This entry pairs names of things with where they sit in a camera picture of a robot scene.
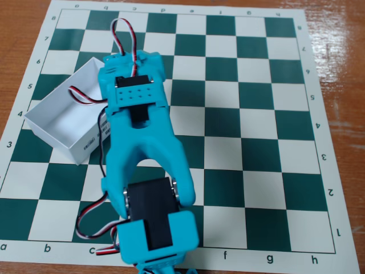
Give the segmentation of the cyan gripper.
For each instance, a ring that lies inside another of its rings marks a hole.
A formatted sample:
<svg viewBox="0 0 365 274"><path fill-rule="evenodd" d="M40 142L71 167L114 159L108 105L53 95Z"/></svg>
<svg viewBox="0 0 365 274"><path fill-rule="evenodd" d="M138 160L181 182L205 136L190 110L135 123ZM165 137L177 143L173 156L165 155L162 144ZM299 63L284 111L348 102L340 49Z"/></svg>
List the cyan gripper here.
<svg viewBox="0 0 365 274"><path fill-rule="evenodd" d="M133 62L130 53L109 55L103 61L104 67L98 75L101 86L139 86L166 80L163 59L159 53L138 50L136 62Z"/></svg>

